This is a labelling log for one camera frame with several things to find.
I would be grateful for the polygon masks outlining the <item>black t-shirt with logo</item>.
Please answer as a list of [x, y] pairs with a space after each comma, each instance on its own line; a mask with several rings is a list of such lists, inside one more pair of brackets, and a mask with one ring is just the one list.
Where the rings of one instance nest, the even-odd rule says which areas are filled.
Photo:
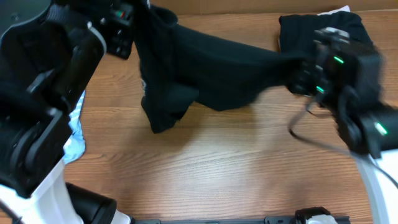
[[193, 102], [217, 111], [245, 106], [266, 88], [285, 85], [305, 59], [197, 32], [149, 1], [133, 5], [141, 105], [154, 133], [172, 128]]

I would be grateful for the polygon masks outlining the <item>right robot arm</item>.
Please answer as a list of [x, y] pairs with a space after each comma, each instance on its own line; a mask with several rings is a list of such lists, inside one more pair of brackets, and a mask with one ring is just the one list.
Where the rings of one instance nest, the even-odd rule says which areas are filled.
[[[366, 186], [374, 223], [397, 223], [397, 108], [381, 101], [382, 55], [373, 45], [327, 27], [315, 31], [317, 54], [293, 91], [310, 101], [288, 125], [299, 141], [352, 157]], [[346, 149], [294, 133], [318, 104], [331, 112]]]

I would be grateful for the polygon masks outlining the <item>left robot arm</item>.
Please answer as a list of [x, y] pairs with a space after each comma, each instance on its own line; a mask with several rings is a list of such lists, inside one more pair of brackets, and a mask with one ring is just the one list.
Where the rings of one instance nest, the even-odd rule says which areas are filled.
[[106, 53], [129, 57], [129, 1], [1, 2], [1, 210], [13, 223], [133, 223], [65, 182], [70, 113]]

